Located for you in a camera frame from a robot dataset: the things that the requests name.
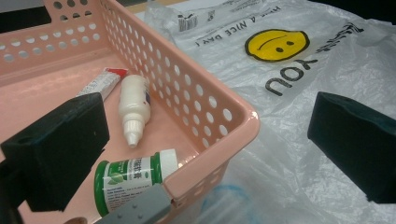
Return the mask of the wooden table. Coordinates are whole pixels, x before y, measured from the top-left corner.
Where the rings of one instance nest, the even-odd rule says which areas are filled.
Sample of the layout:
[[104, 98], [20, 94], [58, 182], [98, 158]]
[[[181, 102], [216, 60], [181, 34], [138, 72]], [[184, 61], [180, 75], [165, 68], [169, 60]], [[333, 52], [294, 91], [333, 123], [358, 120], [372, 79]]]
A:
[[186, 0], [122, 0], [122, 5], [125, 6], [130, 12], [138, 13], [144, 12], [150, 2], [155, 2], [160, 5], [170, 6], [178, 3], [185, 2]]

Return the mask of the green white pill bottle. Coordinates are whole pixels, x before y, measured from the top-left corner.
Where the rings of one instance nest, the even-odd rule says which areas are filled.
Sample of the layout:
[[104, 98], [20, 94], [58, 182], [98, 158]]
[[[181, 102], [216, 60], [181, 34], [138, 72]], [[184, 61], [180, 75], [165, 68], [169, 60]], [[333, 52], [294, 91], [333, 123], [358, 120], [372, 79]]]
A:
[[161, 150], [149, 157], [101, 161], [94, 174], [94, 200], [101, 217], [115, 211], [178, 169], [176, 151]]

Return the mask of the white ointment tube red cap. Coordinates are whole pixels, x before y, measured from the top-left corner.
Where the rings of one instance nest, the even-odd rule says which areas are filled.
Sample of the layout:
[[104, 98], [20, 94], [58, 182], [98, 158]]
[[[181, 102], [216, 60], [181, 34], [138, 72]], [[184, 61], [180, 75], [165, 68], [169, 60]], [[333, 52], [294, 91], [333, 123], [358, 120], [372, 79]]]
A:
[[114, 90], [116, 85], [129, 70], [124, 68], [105, 68], [95, 79], [87, 84], [77, 96], [98, 92], [105, 101], [108, 95]]

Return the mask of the clear printed plastic bag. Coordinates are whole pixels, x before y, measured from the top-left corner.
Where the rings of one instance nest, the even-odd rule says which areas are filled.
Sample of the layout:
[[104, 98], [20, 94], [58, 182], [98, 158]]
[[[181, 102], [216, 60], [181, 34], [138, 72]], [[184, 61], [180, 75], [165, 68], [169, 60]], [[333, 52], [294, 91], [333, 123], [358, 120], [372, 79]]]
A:
[[257, 138], [179, 224], [396, 224], [307, 137], [316, 95], [396, 119], [396, 25], [309, 0], [150, 4], [145, 20], [257, 110]]

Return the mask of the white dropper bottle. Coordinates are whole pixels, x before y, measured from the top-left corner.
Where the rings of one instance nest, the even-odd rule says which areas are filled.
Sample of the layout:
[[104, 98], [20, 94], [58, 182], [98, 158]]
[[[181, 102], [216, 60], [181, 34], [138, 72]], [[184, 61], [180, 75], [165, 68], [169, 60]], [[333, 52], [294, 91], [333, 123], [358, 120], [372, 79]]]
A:
[[149, 82], [139, 75], [129, 75], [121, 82], [119, 115], [123, 135], [129, 147], [141, 140], [150, 119]]

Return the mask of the pink perforated plastic basket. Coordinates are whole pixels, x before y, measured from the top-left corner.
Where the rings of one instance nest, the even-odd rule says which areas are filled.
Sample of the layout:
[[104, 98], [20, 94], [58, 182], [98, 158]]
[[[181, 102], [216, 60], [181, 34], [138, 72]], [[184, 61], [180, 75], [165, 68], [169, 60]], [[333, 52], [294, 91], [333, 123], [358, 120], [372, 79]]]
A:
[[178, 169], [160, 184], [172, 219], [222, 179], [229, 160], [258, 134], [252, 106], [117, 0], [42, 0], [50, 21], [7, 32], [0, 6], [0, 144], [77, 94], [105, 68], [148, 80], [151, 116], [134, 148], [123, 135], [120, 89], [104, 103], [109, 140], [63, 211], [15, 207], [0, 190], [0, 224], [95, 223], [94, 174], [101, 161], [173, 148]]

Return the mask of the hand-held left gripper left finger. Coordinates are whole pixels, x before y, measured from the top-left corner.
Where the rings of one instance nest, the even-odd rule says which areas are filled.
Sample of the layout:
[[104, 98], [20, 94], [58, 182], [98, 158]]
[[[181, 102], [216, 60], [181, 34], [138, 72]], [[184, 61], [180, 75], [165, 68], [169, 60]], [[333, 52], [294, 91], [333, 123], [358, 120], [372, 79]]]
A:
[[63, 211], [108, 140], [101, 94], [72, 98], [0, 144], [0, 190], [15, 207]]

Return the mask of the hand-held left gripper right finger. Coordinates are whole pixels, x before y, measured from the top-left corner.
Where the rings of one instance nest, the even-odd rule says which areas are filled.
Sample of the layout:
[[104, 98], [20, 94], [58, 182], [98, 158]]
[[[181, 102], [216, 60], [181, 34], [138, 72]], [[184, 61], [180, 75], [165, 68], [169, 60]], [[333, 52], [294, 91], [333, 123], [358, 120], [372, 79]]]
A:
[[350, 98], [320, 91], [307, 137], [369, 202], [396, 203], [396, 119]]

